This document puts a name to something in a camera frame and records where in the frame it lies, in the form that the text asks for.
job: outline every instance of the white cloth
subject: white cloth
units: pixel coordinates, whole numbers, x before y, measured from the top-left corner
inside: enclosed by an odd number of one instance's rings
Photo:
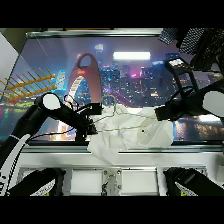
[[[114,107],[104,107],[102,115],[92,117],[94,122],[106,117],[95,123],[98,134],[90,137],[87,148],[96,157],[115,164],[119,152],[133,148],[166,148],[172,144],[173,124],[170,121],[158,121],[155,108],[144,107],[136,114],[141,117],[130,114],[121,104],[116,107],[114,116]]]

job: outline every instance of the metal bracket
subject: metal bracket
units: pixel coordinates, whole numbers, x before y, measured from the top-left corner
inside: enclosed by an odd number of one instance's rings
[[[122,169],[107,168],[103,169],[102,196],[120,196],[122,189]]]

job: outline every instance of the city skyline image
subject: city skyline image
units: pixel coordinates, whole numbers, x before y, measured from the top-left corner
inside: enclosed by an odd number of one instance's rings
[[[138,52],[146,58],[116,58],[115,53]],[[142,108],[165,104],[178,90],[173,75],[165,68],[165,61],[182,57],[188,63],[192,55],[180,54],[176,43],[166,45],[158,37],[68,37],[28,39],[13,69],[16,74],[33,72],[46,68],[55,74],[52,83],[58,88],[54,92],[63,99],[69,90],[69,83],[78,58],[85,53],[92,54],[98,64],[103,95],[113,95],[117,102],[126,107]],[[82,66],[88,66],[88,57],[83,58]],[[199,88],[220,79],[219,75],[194,72]],[[181,75],[183,86],[191,85],[186,74]],[[80,105],[91,102],[88,82],[80,80],[74,91],[74,98]],[[32,101],[23,99],[14,105],[6,105],[2,99],[0,107],[0,139],[11,133],[16,121],[25,113]],[[105,97],[105,106],[113,105],[112,97]],[[224,140],[224,128],[219,119],[184,117],[174,122],[174,136],[177,141]],[[58,122],[48,119],[39,133],[57,132]],[[74,139],[75,132],[62,136],[59,140]]]

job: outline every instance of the robotic arm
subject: robotic arm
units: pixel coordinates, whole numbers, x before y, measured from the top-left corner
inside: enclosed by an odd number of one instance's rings
[[[0,147],[0,196],[6,194],[12,170],[22,148],[30,137],[39,131],[48,117],[74,127],[77,130],[76,140],[85,141],[87,134],[97,134],[89,115],[100,115],[101,112],[100,103],[90,103],[74,111],[53,93],[45,93],[38,97]]]

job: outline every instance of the red arch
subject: red arch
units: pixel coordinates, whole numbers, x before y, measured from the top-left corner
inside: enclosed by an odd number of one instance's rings
[[[91,63],[87,67],[81,67],[80,63],[81,63],[82,59],[86,56],[90,57]],[[92,103],[101,102],[102,86],[101,86],[99,69],[98,69],[96,59],[90,53],[82,54],[79,57],[78,61],[76,62],[75,67],[74,67],[74,69],[70,75],[69,81],[68,81],[66,94],[69,94],[71,89],[73,89],[73,91],[76,92],[82,78],[85,78],[88,82],[91,102]]]

